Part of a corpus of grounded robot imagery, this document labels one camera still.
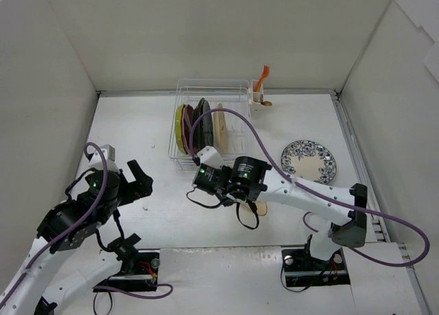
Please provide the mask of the beige bird plate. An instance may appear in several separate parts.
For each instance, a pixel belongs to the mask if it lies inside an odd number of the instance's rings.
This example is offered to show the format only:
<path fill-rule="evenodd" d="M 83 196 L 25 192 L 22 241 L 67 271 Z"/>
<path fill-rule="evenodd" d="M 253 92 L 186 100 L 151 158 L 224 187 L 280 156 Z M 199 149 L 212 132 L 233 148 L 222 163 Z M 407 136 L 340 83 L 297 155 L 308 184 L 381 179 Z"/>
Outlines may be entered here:
<path fill-rule="evenodd" d="M 217 149 L 222 154 L 228 153 L 228 129 L 223 111 L 213 113 L 214 141 Z"/>
<path fill-rule="evenodd" d="M 248 203 L 242 203 L 241 205 L 244 207 L 244 209 L 247 212 L 250 212 L 250 213 L 252 212 L 252 209 L 250 208 L 250 205 Z M 256 209 L 257 209 L 257 214 L 259 216 L 267 215 L 267 213 L 268 213 L 268 206 L 267 206 L 266 202 L 259 202 L 259 201 L 257 201 L 257 202 L 255 202 L 255 206 L 256 206 Z"/>

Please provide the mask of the dark teal plate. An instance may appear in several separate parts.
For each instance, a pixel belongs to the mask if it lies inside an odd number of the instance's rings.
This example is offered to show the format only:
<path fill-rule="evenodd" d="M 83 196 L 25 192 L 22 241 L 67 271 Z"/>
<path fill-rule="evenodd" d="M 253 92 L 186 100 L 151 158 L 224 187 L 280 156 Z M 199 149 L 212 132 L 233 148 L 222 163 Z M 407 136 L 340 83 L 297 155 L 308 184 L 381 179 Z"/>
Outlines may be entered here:
<path fill-rule="evenodd" d="M 204 114 L 206 112 L 209 112 L 211 107 L 207 100 L 202 100 L 202 114 Z M 202 118 L 202 128 L 200 136 L 202 140 L 202 147 L 214 146 L 213 118 L 211 113 L 208 113 Z"/>

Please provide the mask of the green polka dot plate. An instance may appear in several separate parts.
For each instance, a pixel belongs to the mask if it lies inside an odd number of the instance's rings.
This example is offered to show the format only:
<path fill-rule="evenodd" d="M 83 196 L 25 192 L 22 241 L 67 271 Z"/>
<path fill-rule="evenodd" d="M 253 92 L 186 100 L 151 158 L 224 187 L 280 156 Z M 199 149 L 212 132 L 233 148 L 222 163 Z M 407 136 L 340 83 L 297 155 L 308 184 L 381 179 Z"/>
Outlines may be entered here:
<path fill-rule="evenodd" d="M 174 120 L 174 134 L 176 138 L 176 145 L 178 147 L 178 150 L 182 154 L 187 154 L 187 151 L 185 150 L 185 146 L 183 143 L 182 138 L 182 111 L 185 107 L 184 104 L 181 104 L 177 109 L 175 113 L 175 120 Z"/>

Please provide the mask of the pink polka dot plate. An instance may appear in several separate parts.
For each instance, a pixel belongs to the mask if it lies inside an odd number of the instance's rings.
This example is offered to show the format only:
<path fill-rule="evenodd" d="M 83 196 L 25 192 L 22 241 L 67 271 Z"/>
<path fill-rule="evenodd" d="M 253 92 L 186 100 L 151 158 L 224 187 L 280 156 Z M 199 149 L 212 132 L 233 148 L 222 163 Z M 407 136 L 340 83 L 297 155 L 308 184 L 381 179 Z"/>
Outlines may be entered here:
<path fill-rule="evenodd" d="M 182 110 L 182 141 L 186 153 L 189 153 L 189 135 L 193 124 L 194 109 L 191 105 L 185 104 Z"/>

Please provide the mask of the black white patterned plate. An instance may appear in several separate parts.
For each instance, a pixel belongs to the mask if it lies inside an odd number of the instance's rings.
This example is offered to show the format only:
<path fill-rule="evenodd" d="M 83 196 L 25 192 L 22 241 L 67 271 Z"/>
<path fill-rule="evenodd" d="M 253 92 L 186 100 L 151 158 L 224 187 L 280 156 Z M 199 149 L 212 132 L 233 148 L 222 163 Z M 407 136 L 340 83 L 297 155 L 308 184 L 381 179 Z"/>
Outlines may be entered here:
<path fill-rule="evenodd" d="M 300 139 L 281 154 L 282 170 L 288 174 L 328 185 L 335 178 L 337 163 L 328 148 L 316 141 Z"/>

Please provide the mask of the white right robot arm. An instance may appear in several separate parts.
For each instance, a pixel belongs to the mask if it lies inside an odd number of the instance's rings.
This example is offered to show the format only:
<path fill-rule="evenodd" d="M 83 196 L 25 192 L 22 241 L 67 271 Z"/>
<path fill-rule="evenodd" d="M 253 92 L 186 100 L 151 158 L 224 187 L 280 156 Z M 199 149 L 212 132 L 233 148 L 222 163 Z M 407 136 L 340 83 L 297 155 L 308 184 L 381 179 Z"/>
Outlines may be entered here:
<path fill-rule="evenodd" d="M 216 196 L 224 206 L 274 202 L 326 220 L 325 226 L 308 239 L 303 252 L 311 268 L 321 267 L 341 247 L 361 248 L 366 243 L 367 188 L 361 184 L 339 188 L 303 178 L 285 178 L 269 163 L 241 156 L 232 167 L 201 163 L 193 186 Z"/>

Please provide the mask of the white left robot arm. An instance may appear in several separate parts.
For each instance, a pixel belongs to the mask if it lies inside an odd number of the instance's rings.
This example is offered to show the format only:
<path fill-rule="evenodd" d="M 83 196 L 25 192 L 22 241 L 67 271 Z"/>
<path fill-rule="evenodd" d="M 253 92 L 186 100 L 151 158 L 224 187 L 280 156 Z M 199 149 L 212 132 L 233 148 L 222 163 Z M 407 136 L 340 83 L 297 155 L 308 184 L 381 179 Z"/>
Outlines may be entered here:
<path fill-rule="evenodd" d="M 92 236 L 99 236 L 99 228 L 109 219 L 120 223 L 119 208 L 152 194 L 153 180 L 145 174 L 137 161 L 128 162 L 134 181 L 128 182 L 122 170 L 99 170 L 91 167 L 80 175 L 88 190 L 77 198 L 55 206 L 37 229 L 29 259 L 23 264 L 16 281 L 9 285 L 1 300 L 1 311 L 12 314 L 19 306 L 34 309 L 45 288 L 52 280 L 45 269 L 58 270 L 73 250 Z"/>

